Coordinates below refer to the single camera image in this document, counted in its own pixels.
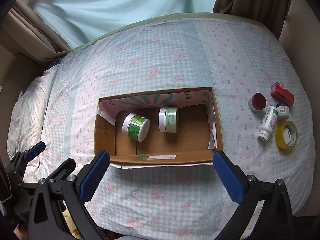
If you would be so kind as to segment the brown right curtain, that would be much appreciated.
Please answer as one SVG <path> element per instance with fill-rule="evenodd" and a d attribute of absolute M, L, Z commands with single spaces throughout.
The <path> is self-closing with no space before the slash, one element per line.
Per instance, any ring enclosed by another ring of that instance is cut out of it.
<path fill-rule="evenodd" d="M 249 18 L 280 38 L 291 0 L 216 0 L 213 12 Z"/>

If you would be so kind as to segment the small white jar black lid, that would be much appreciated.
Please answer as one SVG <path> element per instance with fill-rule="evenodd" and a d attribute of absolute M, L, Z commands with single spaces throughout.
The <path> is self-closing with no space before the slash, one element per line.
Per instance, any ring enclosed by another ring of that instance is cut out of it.
<path fill-rule="evenodd" d="M 290 116 L 289 107 L 284 103 L 278 103 L 276 105 L 276 110 L 278 111 L 278 120 L 285 121 Z"/>

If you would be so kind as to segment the cardboard box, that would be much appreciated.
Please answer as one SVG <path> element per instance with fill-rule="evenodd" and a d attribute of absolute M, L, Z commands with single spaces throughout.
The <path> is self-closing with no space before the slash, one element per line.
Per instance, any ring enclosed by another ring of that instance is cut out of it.
<path fill-rule="evenodd" d="M 175 133 L 162 132 L 160 110 L 177 108 Z M 141 126 L 124 130 L 132 113 L 149 119 L 142 142 L 136 138 Z M 113 164 L 133 166 L 178 166 L 211 164 L 222 150 L 222 133 L 217 101 L 212 87 L 145 91 L 100 98 L 94 128 L 94 152 L 105 150 Z"/>

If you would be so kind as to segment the red carton box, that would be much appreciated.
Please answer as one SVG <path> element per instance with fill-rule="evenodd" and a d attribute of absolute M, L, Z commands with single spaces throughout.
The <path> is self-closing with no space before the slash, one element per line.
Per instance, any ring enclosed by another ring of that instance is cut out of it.
<path fill-rule="evenodd" d="M 289 107 L 294 104 L 294 95 L 278 82 L 271 86 L 270 96 Z"/>

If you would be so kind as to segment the white jar striped green label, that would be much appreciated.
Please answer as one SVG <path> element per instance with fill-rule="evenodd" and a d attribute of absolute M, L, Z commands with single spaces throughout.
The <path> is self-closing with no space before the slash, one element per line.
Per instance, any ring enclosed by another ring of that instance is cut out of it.
<path fill-rule="evenodd" d="M 127 135 L 129 138 L 142 142 L 149 131 L 150 120 L 140 115 L 129 113 L 122 125 L 122 133 Z"/>

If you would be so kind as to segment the checkered floral bed sheet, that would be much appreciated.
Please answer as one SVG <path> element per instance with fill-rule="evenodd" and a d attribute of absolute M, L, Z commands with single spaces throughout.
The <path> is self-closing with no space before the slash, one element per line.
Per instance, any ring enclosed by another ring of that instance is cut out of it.
<path fill-rule="evenodd" d="M 293 212 L 316 158 L 311 105 L 277 38 L 208 14 L 121 28 L 45 71 L 13 107 L 7 153 L 38 142 L 26 182 L 69 158 L 77 176 L 108 152 L 86 208 L 99 227 L 144 239 L 219 235 L 246 187 L 225 187 L 218 150 L 254 180 L 281 179 Z"/>

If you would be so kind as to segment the red lid small jar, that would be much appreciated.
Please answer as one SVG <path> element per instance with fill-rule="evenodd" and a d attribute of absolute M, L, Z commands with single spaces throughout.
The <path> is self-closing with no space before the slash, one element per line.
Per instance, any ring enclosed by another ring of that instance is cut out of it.
<path fill-rule="evenodd" d="M 266 107 L 266 98 L 261 93 L 255 93 L 248 101 L 249 109 L 257 113 Z"/>

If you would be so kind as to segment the white jar pale green label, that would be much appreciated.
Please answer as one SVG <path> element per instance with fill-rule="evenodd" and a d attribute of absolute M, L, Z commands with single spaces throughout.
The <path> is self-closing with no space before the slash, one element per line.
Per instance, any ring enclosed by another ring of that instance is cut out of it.
<path fill-rule="evenodd" d="M 158 116 L 159 130 L 163 133 L 178 132 L 178 108 L 162 107 Z"/>

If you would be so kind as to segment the beige left curtain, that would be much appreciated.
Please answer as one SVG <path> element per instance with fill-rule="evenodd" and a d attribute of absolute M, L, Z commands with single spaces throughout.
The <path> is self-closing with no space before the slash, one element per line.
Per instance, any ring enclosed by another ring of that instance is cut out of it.
<path fill-rule="evenodd" d="M 71 51 L 64 38 L 22 0 L 13 4 L 2 27 L 27 53 L 41 62 L 65 56 Z"/>

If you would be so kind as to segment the yellow tape roll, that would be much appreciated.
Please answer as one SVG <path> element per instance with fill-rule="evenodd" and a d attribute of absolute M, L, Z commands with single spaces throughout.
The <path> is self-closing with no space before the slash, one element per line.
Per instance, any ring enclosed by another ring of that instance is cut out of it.
<path fill-rule="evenodd" d="M 298 139 L 298 130 L 292 121 L 285 121 L 276 127 L 275 141 L 280 150 L 294 149 Z"/>

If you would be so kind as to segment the light blue hanging cloth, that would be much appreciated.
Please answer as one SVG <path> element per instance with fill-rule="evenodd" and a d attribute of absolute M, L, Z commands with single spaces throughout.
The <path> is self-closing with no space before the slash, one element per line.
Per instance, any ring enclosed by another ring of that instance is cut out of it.
<path fill-rule="evenodd" d="M 74 49 L 126 25 L 174 13 L 212 12 L 216 0 L 33 0 L 29 6 Z"/>

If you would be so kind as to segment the white pill bottle green label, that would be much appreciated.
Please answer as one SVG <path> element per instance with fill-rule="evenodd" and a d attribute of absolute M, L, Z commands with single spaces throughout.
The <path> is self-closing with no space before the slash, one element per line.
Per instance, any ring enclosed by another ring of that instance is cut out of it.
<path fill-rule="evenodd" d="M 274 106 L 267 106 L 260 124 L 258 139 L 268 142 L 276 126 L 278 110 Z"/>

